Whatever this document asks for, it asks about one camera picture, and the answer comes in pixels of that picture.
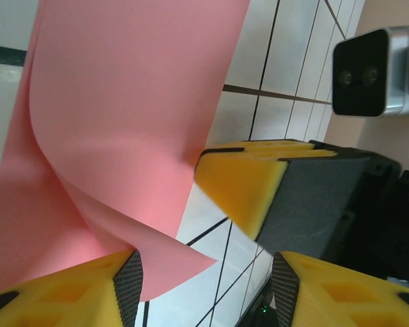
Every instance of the pink paper sheet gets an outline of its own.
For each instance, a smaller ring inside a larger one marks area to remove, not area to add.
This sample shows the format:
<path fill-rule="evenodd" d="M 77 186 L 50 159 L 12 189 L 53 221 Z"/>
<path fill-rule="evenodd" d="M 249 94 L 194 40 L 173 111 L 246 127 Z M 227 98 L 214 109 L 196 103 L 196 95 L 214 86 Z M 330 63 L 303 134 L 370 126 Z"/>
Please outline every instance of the pink paper sheet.
<path fill-rule="evenodd" d="M 0 290 L 132 245 L 149 300 L 213 263 L 171 237 L 247 6 L 40 1 L 0 166 Z"/>

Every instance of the dark grout line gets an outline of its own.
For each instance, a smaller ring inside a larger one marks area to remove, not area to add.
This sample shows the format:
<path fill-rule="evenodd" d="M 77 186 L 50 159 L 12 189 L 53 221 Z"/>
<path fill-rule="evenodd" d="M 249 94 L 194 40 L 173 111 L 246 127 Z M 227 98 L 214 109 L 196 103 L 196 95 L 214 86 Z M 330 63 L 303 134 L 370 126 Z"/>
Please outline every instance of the dark grout line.
<path fill-rule="evenodd" d="M 339 14 L 339 11 L 341 10 L 341 5 L 342 5 L 342 0 L 341 0 L 341 2 L 339 2 L 339 7 L 338 7 L 338 13 L 337 13 L 337 14 Z M 322 69 L 321 69 L 320 80 L 318 81 L 318 86 L 316 87 L 315 98 L 316 98 L 316 96 L 317 96 L 317 94 L 318 94 L 318 90 L 320 89 L 322 74 L 324 73 L 324 67 L 326 66 L 327 55 L 329 54 L 329 51 L 330 51 L 330 45 L 332 44 L 333 34 L 334 34 L 334 32 L 335 32 L 336 26 L 337 26 L 337 25 L 334 24 L 334 25 L 333 25 L 333 28 L 332 28 L 332 34 L 330 35 L 329 45 L 327 46 L 326 57 L 324 58 L 324 63 L 322 63 Z M 306 127 L 306 130 L 305 130 L 305 135 L 304 135 L 304 137 L 303 137 L 303 140 L 306 138 L 307 128 L 309 127 L 309 124 L 310 124 L 310 122 L 311 122 L 312 112 L 313 112 L 313 111 L 314 111 L 314 104 L 312 104 L 311 113 L 309 114 L 309 120 L 307 121 L 307 127 Z M 318 138 L 319 132 L 320 132 L 320 127 L 318 127 L 318 131 L 317 131 L 317 133 L 316 133 L 316 139 Z"/>
<path fill-rule="evenodd" d="M 209 311 L 206 312 L 204 317 L 202 319 L 200 319 L 200 321 L 196 324 L 195 327 L 199 327 L 199 325 L 203 322 L 203 320 L 206 319 L 206 317 L 211 313 L 211 311 L 213 311 L 213 306 L 209 309 Z"/>
<path fill-rule="evenodd" d="M 271 25 L 270 38 L 268 40 L 267 54 L 265 55 L 264 67 L 262 69 L 262 75 L 260 77 L 260 82 L 259 82 L 259 91 L 262 90 L 262 84 L 264 82 L 265 70 L 267 68 L 268 55 L 269 55 L 270 49 L 271 49 L 271 42 L 273 41 L 275 21 L 277 19 L 277 13 L 279 12 L 279 6 L 280 6 L 280 0 L 277 0 L 277 5 L 275 6 L 275 12 L 274 12 L 273 24 Z M 258 111 L 259 97 L 260 97 L 260 94 L 257 94 L 256 105 L 254 106 L 254 112 L 253 112 L 252 125 L 250 126 L 250 133 L 249 133 L 249 136 L 248 136 L 249 141 L 252 139 L 254 121 L 256 120 L 256 113 Z"/>
<path fill-rule="evenodd" d="M 25 59 L 26 51 L 0 46 L 0 64 L 22 67 Z"/>
<path fill-rule="evenodd" d="M 150 301 L 144 304 L 144 319 L 142 319 L 142 327 L 147 327 L 147 320 L 149 319 Z"/>
<path fill-rule="evenodd" d="M 248 277 L 247 287 L 245 288 L 244 299 L 243 299 L 243 304 L 241 305 L 241 311 L 239 312 L 239 318 L 241 318 L 241 316 L 243 315 L 243 308 L 244 308 L 244 304 L 245 304 L 245 298 L 247 297 L 248 285 L 250 284 L 250 279 L 252 278 L 254 263 L 256 262 L 256 258 L 257 258 L 256 255 L 258 255 L 258 250 L 259 250 L 259 245 L 256 246 L 256 252 L 254 254 L 254 259 L 253 259 L 253 266 L 252 266 L 252 269 L 250 270 L 250 275 Z"/>
<path fill-rule="evenodd" d="M 328 9 L 329 9 L 329 11 L 330 11 L 330 13 L 331 13 L 331 15 L 332 15 L 332 17 L 333 17 L 333 20 L 335 21 L 336 26 L 338 26 L 339 32 L 341 33 L 343 39 L 345 40 L 345 39 L 346 39 L 346 35 L 345 35 L 344 32 L 342 31 L 341 25 L 339 24 L 338 18 L 336 17 L 335 13 L 333 12 L 332 7 L 330 6 L 329 0 L 324 0 L 324 2 L 326 3 L 326 6 L 328 7 Z"/>
<path fill-rule="evenodd" d="M 324 111 L 322 112 L 321 122 L 320 122 L 320 128 L 321 128 L 322 120 L 324 119 L 324 114 L 326 113 L 326 107 L 327 107 L 327 105 L 324 106 Z M 316 132 L 316 137 L 315 137 L 315 139 L 318 139 L 318 134 L 320 133 L 320 128 L 318 128 L 318 131 Z"/>
<path fill-rule="evenodd" d="M 232 285 L 229 286 L 229 288 L 223 293 L 223 295 L 220 296 L 220 298 L 218 299 L 218 301 L 215 301 L 215 304 L 213 305 L 214 308 L 215 306 L 221 301 L 221 299 L 223 297 L 225 297 L 225 295 L 230 291 L 230 289 L 233 287 L 234 284 L 237 283 L 237 281 L 241 278 L 242 275 L 244 275 L 244 273 L 247 271 L 247 269 L 254 264 L 254 262 L 256 261 L 256 259 L 258 258 L 258 256 L 264 251 L 264 249 L 260 250 L 260 252 L 254 257 L 254 259 L 252 260 L 252 262 L 250 262 L 247 267 L 245 267 L 245 269 L 243 270 L 243 272 L 241 274 L 239 274 L 239 276 L 234 280 L 234 282 L 232 283 Z"/>
<path fill-rule="evenodd" d="M 299 91 L 301 75 L 303 74 L 303 68 L 305 67 L 305 61 L 306 61 L 307 51 L 309 50 L 309 45 L 310 45 L 310 43 L 311 43 L 311 38 L 312 38 L 312 32 L 314 31 L 316 15 L 317 15 L 317 13 L 318 13 L 318 7 L 320 7 L 320 0 L 318 0 L 318 2 L 317 2 L 317 4 L 316 4 L 314 21 L 312 22 L 311 33 L 309 34 L 309 39 L 308 39 L 308 41 L 307 41 L 305 56 L 303 57 L 303 63 L 301 64 L 300 76 L 299 76 L 299 81 L 298 81 L 298 83 L 297 83 L 297 88 L 295 89 L 295 95 L 297 95 L 297 92 Z M 289 124 L 291 123 L 292 112 L 294 111 L 294 105 L 295 105 L 295 100 L 292 102 L 292 107 L 291 107 L 291 112 L 290 112 L 290 114 L 289 114 L 288 124 L 286 125 L 285 138 L 286 138 L 286 135 L 288 134 Z"/>
<path fill-rule="evenodd" d="M 327 101 L 321 101 L 316 99 L 308 99 L 306 97 L 297 97 L 294 95 L 287 95 L 283 93 L 275 93 L 269 91 L 262 91 L 256 89 L 249 89 L 247 87 L 237 87 L 236 85 L 229 85 L 225 84 L 223 87 L 224 92 L 231 92 L 231 93 L 242 93 L 242 94 L 250 94 L 250 95 L 257 95 L 261 97 L 274 97 L 277 99 L 287 99 L 287 100 L 295 100 L 300 102 L 310 102 L 313 104 L 330 104 Z"/>
<path fill-rule="evenodd" d="M 186 245 L 188 247 L 190 247 L 191 245 L 193 245 L 195 242 L 197 242 L 198 240 L 201 240 L 203 237 L 205 237 L 207 234 L 209 234 L 210 232 L 212 232 L 215 228 L 217 228 L 218 226 L 222 225 L 223 222 L 225 222 L 226 220 L 228 220 L 228 218 L 223 218 L 222 220 L 218 221 L 215 225 L 213 225 L 212 227 L 208 228 L 207 230 L 205 230 L 202 234 L 198 235 L 197 237 L 193 238 L 190 242 L 186 243 Z"/>
<path fill-rule="evenodd" d="M 350 23 L 352 22 L 354 7 L 356 7 L 356 1 L 357 1 L 357 0 L 354 0 L 353 9 L 352 9 L 352 14 L 350 15 L 350 19 L 348 20 L 348 25 L 347 25 L 347 28 L 346 28 L 346 36 L 347 36 L 347 33 L 348 33 L 348 27 L 350 27 Z"/>
<path fill-rule="evenodd" d="M 211 327 L 212 324 L 212 318 L 213 318 L 213 310 L 215 308 L 215 306 L 217 305 L 217 303 L 220 302 L 220 300 L 227 294 L 227 292 L 232 288 L 232 286 L 241 278 L 241 276 L 247 271 L 247 269 L 254 264 L 254 262 L 256 261 L 256 259 L 258 258 L 258 256 L 264 251 L 264 249 L 260 250 L 260 252 L 258 253 L 258 248 L 256 248 L 256 254 L 254 256 L 254 259 L 252 260 L 252 262 L 250 262 L 247 267 L 245 267 L 245 269 L 243 270 L 243 272 L 234 280 L 234 282 L 232 283 L 232 285 L 229 286 L 229 288 L 223 293 L 223 295 L 221 295 L 221 297 L 218 299 L 218 301 L 214 301 L 213 306 L 209 309 L 209 311 L 206 312 L 206 314 L 204 315 L 204 317 L 196 324 L 195 327 L 199 327 L 199 325 L 203 322 L 203 320 L 205 320 L 205 318 L 208 316 L 208 314 L 210 314 L 212 312 L 212 316 L 211 316 L 211 321 L 209 323 L 209 327 Z"/>
<path fill-rule="evenodd" d="M 229 246 L 230 233 L 232 232 L 232 226 L 233 226 L 233 222 L 230 222 L 229 233 L 227 233 L 226 248 L 224 249 L 223 262 L 222 262 L 221 270 L 220 270 L 220 272 L 219 272 L 219 277 L 218 277 L 217 291 L 215 292 L 215 299 L 213 300 L 213 308 L 211 309 L 211 310 L 212 310 L 212 313 L 211 313 L 211 322 L 209 323 L 209 325 L 212 324 L 213 309 L 215 308 L 215 306 L 216 306 L 216 304 L 217 304 L 219 285 L 221 284 L 221 278 L 222 278 L 222 276 L 223 276 L 224 262 L 226 261 L 227 248 L 228 248 L 228 246 Z"/>

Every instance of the pink paper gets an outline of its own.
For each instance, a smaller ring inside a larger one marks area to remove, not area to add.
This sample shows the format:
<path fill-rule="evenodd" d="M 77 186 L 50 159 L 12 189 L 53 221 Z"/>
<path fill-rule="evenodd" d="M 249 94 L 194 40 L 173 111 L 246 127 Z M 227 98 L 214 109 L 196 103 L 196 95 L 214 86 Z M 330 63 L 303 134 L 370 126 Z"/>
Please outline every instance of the pink paper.
<path fill-rule="evenodd" d="M 247 6 L 40 1 L 0 167 L 0 290 L 132 245 L 149 300 L 213 263 L 171 237 Z"/>

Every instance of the beige wall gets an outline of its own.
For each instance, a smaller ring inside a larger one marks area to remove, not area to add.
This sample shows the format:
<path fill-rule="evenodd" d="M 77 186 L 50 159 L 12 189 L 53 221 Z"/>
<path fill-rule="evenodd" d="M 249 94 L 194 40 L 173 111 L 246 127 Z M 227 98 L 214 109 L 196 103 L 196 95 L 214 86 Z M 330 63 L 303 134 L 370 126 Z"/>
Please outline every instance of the beige wall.
<path fill-rule="evenodd" d="M 409 25 L 409 0 L 365 0 L 356 34 L 394 25 Z M 334 115 L 325 140 L 376 151 L 409 169 L 409 116 L 357 119 Z"/>

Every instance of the camera lens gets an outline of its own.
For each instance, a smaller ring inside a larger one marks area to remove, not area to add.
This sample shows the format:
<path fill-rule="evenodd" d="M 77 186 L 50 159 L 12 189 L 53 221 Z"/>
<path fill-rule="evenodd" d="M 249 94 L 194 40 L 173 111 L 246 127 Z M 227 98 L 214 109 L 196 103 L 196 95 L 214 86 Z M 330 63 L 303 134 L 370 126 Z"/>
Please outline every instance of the camera lens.
<path fill-rule="evenodd" d="M 348 87 L 352 82 L 352 74 L 348 70 L 343 70 L 339 75 L 339 83 L 342 87 Z"/>
<path fill-rule="evenodd" d="M 366 87 L 370 87 L 377 81 L 377 77 L 378 77 L 377 68 L 375 68 L 374 66 L 369 66 L 365 68 L 365 70 L 363 71 L 362 75 L 363 84 Z"/>

